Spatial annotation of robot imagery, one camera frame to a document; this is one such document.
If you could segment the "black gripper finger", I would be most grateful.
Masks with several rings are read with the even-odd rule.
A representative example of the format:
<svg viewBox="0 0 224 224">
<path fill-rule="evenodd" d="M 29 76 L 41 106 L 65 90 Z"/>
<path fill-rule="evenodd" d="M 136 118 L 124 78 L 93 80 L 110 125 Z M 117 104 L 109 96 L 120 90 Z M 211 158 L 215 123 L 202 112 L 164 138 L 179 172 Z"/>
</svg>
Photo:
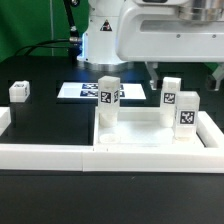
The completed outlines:
<svg viewBox="0 0 224 224">
<path fill-rule="evenodd" d="M 224 65 L 219 65 L 215 71 L 208 76 L 208 88 L 212 91 L 218 91 L 223 79 Z"/>
</svg>

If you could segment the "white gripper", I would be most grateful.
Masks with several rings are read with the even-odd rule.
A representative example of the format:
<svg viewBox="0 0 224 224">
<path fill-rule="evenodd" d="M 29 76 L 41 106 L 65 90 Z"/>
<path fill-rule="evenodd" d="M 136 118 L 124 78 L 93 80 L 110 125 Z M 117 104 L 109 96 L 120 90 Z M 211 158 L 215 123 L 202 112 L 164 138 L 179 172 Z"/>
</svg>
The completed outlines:
<svg viewBox="0 0 224 224">
<path fill-rule="evenodd" d="M 116 33 L 124 61 L 146 62 L 152 90 L 157 62 L 224 62 L 224 0 L 126 0 Z"/>
</svg>

